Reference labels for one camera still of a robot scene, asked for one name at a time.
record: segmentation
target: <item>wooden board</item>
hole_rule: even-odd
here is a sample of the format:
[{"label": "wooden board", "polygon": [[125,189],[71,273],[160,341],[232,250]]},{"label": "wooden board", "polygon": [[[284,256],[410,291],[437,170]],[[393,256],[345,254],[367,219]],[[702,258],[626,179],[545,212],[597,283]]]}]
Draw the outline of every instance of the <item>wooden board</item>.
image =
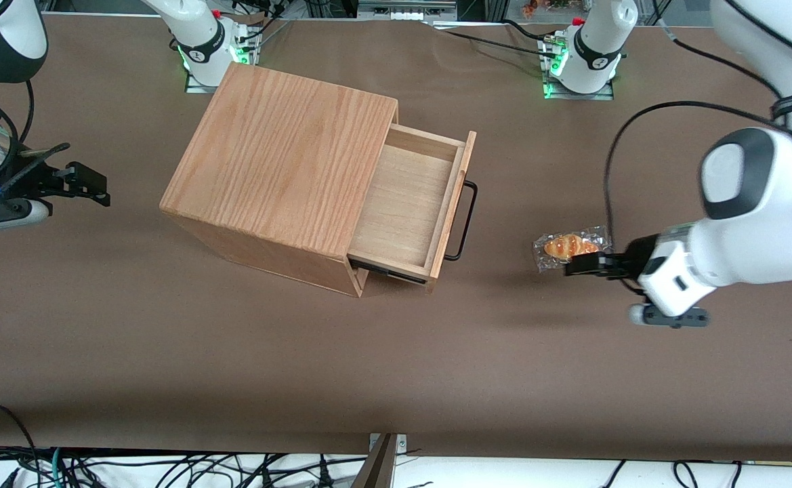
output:
[{"label": "wooden board", "polygon": [[232,64],[161,209],[343,258],[396,105],[386,96]]},{"label": "wooden board", "polygon": [[349,256],[430,278],[439,247],[447,246],[464,149],[464,142],[392,124]]}]

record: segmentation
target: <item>black metal handle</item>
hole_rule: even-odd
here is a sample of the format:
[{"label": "black metal handle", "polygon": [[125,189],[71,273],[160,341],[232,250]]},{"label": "black metal handle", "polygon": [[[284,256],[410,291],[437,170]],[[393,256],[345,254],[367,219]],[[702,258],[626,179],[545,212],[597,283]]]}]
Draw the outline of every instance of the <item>black metal handle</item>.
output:
[{"label": "black metal handle", "polygon": [[474,182],[469,182],[469,180],[464,180],[464,186],[467,186],[471,189],[473,193],[471,197],[471,206],[467,208],[467,217],[465,217],[465,229],[461,231],[461,241],[459,241],[459,252],[455,254],[445,254],[444,259],[448,260],[449,262],[454,262],[461,258],[461,250],[465,248],[465,239],[467,238],[467,228],[471,225],[471,214],[474,213],[474,203],[477,201],[477,184]]}]

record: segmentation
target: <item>wooden drawer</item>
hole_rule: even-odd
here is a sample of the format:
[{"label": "wooden drawer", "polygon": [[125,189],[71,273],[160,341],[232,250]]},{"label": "wooden drawer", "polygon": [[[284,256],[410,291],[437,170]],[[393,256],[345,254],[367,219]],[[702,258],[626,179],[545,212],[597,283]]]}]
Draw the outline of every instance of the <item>wooden drawer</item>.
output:
[{"label": "wooden drawer", "polygon": [[462,142],[390,125],[350,242],[353,266],[435,284],[474,137]]},{"label": "wooden drawer", "polygon": [[395,123],[393,98],[233,64],[161,211],[243,266],[350,296],[369,268],[431,289],[474,133]]}]

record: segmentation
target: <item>plastic-wrapped bread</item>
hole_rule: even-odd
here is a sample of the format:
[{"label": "plastic-wrapped bread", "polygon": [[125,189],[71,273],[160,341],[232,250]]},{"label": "plastic-wrapped bread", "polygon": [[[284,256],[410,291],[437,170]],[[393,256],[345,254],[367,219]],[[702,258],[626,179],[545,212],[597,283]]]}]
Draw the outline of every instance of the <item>plastic-wrapped bread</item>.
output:
[{"label": "plastic-wrapped bread", "polygon": [[599,250],[593,242],[576,234],[565,234],[543,245],[545,253],[560,260],[569,260],[577,254],[597,253]]},{"label": "plastic-wrapped bread", "polygon": [[612,248],[605,226],[584,228],[578,232],[544,235],[535,241],[535,262],[541,272],[563,268],[573,256],[608,251]]}]

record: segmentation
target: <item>open drawer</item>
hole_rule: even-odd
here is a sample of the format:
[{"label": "open drawer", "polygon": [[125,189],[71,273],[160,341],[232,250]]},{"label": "open drawer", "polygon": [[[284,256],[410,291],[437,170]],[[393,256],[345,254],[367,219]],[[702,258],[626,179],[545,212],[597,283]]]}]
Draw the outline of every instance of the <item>open drawer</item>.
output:
[{"label": "open drawer", "polygon": [[462,142],[390,125],[350,242],[353,266],[433,287],[474,137],[470,132]]}]

